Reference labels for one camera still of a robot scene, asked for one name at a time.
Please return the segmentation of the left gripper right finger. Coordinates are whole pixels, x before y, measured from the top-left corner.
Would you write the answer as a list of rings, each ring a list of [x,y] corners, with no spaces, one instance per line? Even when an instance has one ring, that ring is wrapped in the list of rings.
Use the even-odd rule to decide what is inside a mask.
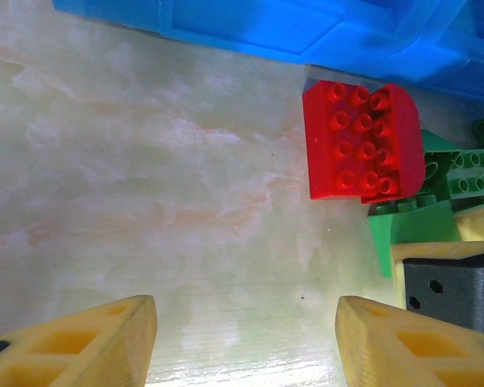
[[[349,386],[484,386],[484,334],[357,296],[336,308]]]

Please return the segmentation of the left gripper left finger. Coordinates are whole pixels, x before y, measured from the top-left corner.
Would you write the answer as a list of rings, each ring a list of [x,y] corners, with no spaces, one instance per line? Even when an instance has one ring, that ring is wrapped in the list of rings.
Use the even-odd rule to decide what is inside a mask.
[[[136,295],[0,336],[0,386],[143,386],[154,298]]]

